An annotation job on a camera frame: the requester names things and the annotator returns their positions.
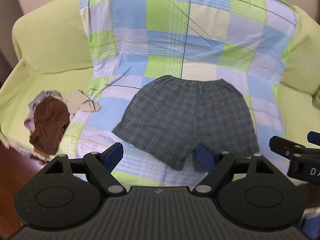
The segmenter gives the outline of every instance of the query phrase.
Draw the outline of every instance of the triangular cutout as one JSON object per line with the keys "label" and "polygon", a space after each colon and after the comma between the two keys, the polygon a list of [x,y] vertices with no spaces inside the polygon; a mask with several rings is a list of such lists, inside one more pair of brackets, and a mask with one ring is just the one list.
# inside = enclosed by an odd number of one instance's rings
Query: triangular cutout
{"label": "triangular cutout", "polygon": [[257,161],[257,173],[268,173],[268,174],[274,174],[274,172],[264,163],[263,160]]}
{"label": "triangular cutout", "polygon": [[57,160],[54,164],[52,164],[45,174],[53,173],[63,173],[62,160]]}

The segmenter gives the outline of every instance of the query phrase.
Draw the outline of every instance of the shorts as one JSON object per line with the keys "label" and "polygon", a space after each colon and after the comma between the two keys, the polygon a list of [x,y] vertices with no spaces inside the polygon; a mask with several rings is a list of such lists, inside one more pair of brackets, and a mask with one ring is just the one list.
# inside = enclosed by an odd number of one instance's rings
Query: shorts
{"label": "shorts", "polygon": [[223,79],[160,77],[135,94],[112,132],[176,170],[199,143],[241,158],[259,151],[249,108]]}

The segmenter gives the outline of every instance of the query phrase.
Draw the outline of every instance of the reddish brown floor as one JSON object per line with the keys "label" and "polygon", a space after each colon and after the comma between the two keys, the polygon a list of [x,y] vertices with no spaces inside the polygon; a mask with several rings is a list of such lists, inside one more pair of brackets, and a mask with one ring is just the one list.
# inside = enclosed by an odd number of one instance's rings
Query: reddish brown floor
{"label": "reddish brown floor", "polygon": [[36,159],[6,149],[0,142],[0,236],[7,239],[20,227],[13,208],[13,198],[42,165]]}

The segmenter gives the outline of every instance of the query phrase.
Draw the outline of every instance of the blanket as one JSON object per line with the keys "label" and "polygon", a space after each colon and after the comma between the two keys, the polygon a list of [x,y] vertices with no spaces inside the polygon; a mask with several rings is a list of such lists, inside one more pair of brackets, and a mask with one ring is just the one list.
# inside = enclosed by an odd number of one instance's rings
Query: blanket
{"label": "blanket", "polygon": [[135,93],[160,76],[222,78],[243,94],[260,153],[286,173],[288,162],[272,153],[268,142],[284,132],[277,86],[297,25],[288,5],[278,0],[80,0],[80,13],[94,66],[88,94],[101,109],[75,115],[58,153],[83,157],[121,142],[124,157],[112,174],[125,187],[192,187],[206,174],[194,170],[191,155],[183,170],[175,171],[111,131]]}

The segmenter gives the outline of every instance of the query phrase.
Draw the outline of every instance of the pink cloth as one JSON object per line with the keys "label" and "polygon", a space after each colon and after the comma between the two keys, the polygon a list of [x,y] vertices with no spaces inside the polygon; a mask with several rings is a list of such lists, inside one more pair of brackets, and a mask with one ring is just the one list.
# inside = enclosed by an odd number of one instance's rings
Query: pink cloth
{"label": "pink cloth", "polygon": [[33,119],[33,112],[30,111],[27,118],[24,120],[23,125],[25,128],[29,129],[30,131],[32,132],[35,131],[35,121]]}

